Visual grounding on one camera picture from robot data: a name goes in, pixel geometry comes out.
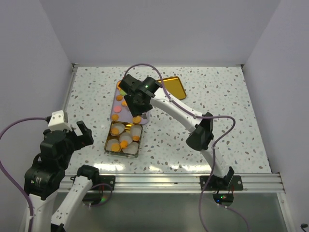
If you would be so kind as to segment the orange fish cookie bottom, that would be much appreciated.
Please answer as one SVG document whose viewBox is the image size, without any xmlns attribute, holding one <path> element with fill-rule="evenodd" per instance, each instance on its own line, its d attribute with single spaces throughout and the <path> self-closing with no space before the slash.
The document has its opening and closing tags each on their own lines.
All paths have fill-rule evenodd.
<svg viewBox="0 0 309 232">
<path fill-rule="evenodd" d="M 123 148 L 127 148 L 127 146 L 129 145 L 128 141 L 126 140 L 123 140 L 120 142 L 120 147 L 123 149 Z"/>
</svg>

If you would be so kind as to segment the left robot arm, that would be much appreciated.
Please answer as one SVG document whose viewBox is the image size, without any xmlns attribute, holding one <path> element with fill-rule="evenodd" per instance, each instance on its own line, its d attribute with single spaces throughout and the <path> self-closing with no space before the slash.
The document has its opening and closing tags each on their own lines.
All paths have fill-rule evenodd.
<svg viewBox="0 0 309 232">
<path fill-rule="evenodd" d="M 47 129 L 40 144 L 40 153 L 34 158 L 32 166 L 26 171 L 24 191 L 29 196 L 28 223 L 32 232 L 66 232 L 77 207 L 86 193 L 97 189 L 100 184 L 99 170 L 93 166 L 83 165 L 77 171 L 73 185 L 54 212 L 54 202 L 60 183 L 65 177 L 74 151 L 92 145 L 92 131 L 83 121 L 77 126 L 81 135 L 71 130 Z"/>
</svg>

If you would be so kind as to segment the gold tin lid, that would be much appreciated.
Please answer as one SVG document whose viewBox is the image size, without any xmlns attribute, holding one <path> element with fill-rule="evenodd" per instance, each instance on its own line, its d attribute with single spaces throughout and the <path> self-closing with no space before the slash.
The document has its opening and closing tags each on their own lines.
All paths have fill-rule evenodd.
<svg viewBox="0 0 309 232">
<path fill-rule="evenodd" d="M 178 76 L 172 76 L 163 78 L 166 90 L 179 100 L 183 100 L 187 97 L 182 82 Z"/>
</svg>

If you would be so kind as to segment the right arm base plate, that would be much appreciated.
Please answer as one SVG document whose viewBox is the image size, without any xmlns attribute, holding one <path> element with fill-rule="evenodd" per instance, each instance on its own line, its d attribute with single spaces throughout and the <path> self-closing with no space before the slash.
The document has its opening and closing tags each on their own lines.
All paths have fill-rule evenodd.
<svg viewBox="0 0 309 232">
<path fill-rule="evenodd" d="M 222 178 L 212 176 L 207 184 L 206 191 L 242 191 L 244 190 L 240 175 L 234 175 L 227 184 Z"/>
</svg>

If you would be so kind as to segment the orange flower cookie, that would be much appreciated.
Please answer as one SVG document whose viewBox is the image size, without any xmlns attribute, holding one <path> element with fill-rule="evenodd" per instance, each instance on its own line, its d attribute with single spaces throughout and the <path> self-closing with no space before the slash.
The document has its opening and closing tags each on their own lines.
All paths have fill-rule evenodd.
<svg viewBox="0 0 309 232">
<path fill-rule="evenodd" d="M 117 135 L 119 134 L 119 129 L 116 128 L 116 127 L 111 128 L 110 134 L 111 134 L 112 136 L 117 136 Z"/>
</svg>

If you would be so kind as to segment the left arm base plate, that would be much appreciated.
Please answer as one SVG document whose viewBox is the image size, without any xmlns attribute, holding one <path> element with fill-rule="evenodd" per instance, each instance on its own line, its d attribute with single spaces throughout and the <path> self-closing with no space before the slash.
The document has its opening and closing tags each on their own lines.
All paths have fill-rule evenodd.
<svg viewBox="0 0 309 232">
<path fill-rule="evenodd" d="M 114 186 L 116 183 L 115 175 L 100 175 L 98 179 L 99 186 L 96 187 L 96 190 L 99 192 L 105 191 L 114 191 Z"/>
</svg>

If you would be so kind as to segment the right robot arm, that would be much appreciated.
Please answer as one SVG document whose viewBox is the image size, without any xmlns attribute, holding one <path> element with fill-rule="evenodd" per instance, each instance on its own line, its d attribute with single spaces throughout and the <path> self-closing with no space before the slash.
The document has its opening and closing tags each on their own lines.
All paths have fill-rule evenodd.
<svg viewBox="0 0 309 232">
<path fill-rule="evenodd" d="M 211 182 L 222 190 L 232 185 L 234 170 L 215 150 L 215 117 L 211 113 L 202 114 L 175 99 L 161 83 L 151 77 L 140 81 L 128 74 L 120 81 L 119 87 L 126 93 L 125 101 L 133 117 L 141 116 L 153 107 L 173 117 L 189 132 L 186 144 L 192 150 L 199 151 L 212 166 Z"/>
</svg>

